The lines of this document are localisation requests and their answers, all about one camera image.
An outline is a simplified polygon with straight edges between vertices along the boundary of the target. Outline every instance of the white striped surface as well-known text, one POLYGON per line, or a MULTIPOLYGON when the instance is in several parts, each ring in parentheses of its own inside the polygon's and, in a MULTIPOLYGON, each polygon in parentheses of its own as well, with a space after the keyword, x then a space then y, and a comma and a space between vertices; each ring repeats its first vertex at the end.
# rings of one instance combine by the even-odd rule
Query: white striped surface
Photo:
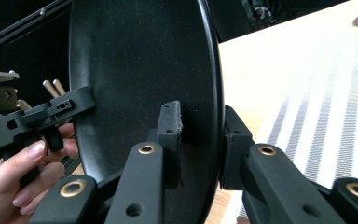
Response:
MULTIPOLYGON (((279 147, 307 178, 331 188, 336 178, 358 178, 358 33, 314 52, 294 64, 298 76, 255 141, 279 147)), ((234 192, 222 223, 236 223, 241 207, 234 192)))

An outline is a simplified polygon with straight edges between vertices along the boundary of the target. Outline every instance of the black mount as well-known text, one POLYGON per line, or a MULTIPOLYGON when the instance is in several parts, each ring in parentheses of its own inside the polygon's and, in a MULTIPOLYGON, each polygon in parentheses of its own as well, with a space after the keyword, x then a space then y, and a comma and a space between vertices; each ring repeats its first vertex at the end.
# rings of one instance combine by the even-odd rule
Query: black mount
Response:
MULTIPOLYGON (((90 89, 83 87, 26 111, 0 114, 0 159, 6 160, 42 138, 51 151, 62 149, 58 126, 94 106, 90 89)), ((37 175, 37 169, 33 169, 21 179, 21 185, 25 186, 37 175)))
MULTIPOLYGON (((180 103, 163 105, 158 127, 132 147, 122 172, 98 184, 86 175, 63 178, 30 223, 161 223, 164 190, 181 183, 181 133, 180 103)), ((358 223, 358 179, 338 179, 331 190, 310 182, 279 148, 255 144, 229 106, 225 139, 220 183, 243 190, 251 223, 358 223)))

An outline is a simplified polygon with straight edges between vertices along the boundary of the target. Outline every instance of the black circular plate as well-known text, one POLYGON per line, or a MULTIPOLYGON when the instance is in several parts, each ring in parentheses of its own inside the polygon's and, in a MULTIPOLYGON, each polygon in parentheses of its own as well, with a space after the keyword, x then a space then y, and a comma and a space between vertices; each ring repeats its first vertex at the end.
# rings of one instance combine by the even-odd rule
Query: black circular plate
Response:
POLYGON ((157 128, 160 107, 178 100, 184 185, 165 191, 164 223, 203 222, 216 188, 224 117, 204 1, 74 1, 70 45, 71 89, 89 86, 97 105, 75 122, 86 174, 99 182, 121 171, 130 149, 157 128))

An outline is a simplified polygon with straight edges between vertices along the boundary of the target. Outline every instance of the hand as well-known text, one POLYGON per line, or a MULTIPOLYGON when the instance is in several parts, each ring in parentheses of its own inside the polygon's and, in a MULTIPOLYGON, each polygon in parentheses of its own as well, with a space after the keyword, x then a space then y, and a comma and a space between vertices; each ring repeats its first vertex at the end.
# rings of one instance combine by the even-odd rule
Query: hand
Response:
MULTIPOLYGON (((59 130, 63 138, 74 134, 72 124, 59 130)), ((31 217, 43 196, 63 176, 64 166, 59 161, 78 154, 75 139, 63 139, 63 144, 63 150, 51 152, 45 142, 38 141, 7 161, 0 160, 0 223, 26 223, 31 217), (34 167, 40 174, 20 189, 20 178, 34 167)))

